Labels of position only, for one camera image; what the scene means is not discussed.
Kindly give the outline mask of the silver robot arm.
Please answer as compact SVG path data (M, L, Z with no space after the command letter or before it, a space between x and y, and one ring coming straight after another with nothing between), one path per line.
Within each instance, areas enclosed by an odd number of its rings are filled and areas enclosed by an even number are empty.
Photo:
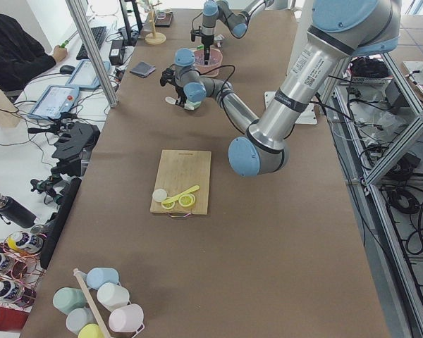
M201 38L204 63L209 64L217 21L221 21L232 36L241 39L245 36L252 17L264 9L272 7L275 3L276 1L270 0L252 1L241 12L234 13L230 9L228 1L205 1L202 8L202 24L190 32L192 42L196 37Z
M262 117L251 111L228 81L200 75L192 50L179 49L173 62L178 103L215 99L243 133L228 148L232 169L243 177L274 173L288 161L288 133L336 64L397 47L401 6L401 1L314 1L307 43Z

